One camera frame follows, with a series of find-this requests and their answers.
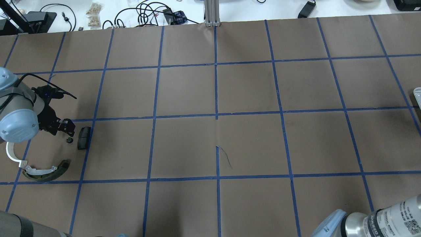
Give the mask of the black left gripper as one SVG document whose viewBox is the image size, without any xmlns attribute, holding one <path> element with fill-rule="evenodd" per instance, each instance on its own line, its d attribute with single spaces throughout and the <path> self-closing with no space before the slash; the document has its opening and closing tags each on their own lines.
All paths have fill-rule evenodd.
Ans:
<svg viewBox="0 0 421 237">
<path fill-rule="evenodd" d="M 61 131 L 70 137 L 74 137 L 75 124 L 72 120 L 68 118 L 60 119 L 48 103 L 45 103 L 42 99 L 38 99 L 38 102 L 41 101 L 43 102 L 43 107 L 38 112 L 38 130 L 46 131 L 52 135 L 57 135 L 57 132 Z"/>
</svg>

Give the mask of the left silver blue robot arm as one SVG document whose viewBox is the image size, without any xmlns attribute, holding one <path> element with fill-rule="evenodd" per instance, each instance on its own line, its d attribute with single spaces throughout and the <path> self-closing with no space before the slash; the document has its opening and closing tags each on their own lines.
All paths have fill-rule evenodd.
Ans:
<svg viewBox="0 0 421 237">
<path fill-rule="evenodd" d="M 54 109 L 49 106 L 52 98 L 60 99 L 66 90 L 48 83 L 46 86 L 29 88 L 23 82 L 32 73 L 22 77 L 1 68 L 1 142 L 6 143 L 6 155 L 18 164 L 23 173 L 36 181 L 53 181 L 61 176 L 70 162 L 63 160 L 58 166 L 38 170 L 28 165 L 26 160 L 18 158 L 14 152 L 15 144 L 29 141 L 41 130 L 55 135 L 58 131 L 74 136 L 75 125 L 69 119 L 59 119 Z"/>
</svg>

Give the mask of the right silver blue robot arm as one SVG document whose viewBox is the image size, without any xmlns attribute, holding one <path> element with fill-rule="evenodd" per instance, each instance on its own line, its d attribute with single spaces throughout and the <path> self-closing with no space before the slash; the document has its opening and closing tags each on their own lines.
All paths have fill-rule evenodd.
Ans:
<svg viewBox="0 0 421 237">
<path fill-rule="evenodd" d="M 311 237 L 419 237 L 421 195 L 370 214 L 332 212 Z"/>
</svg>

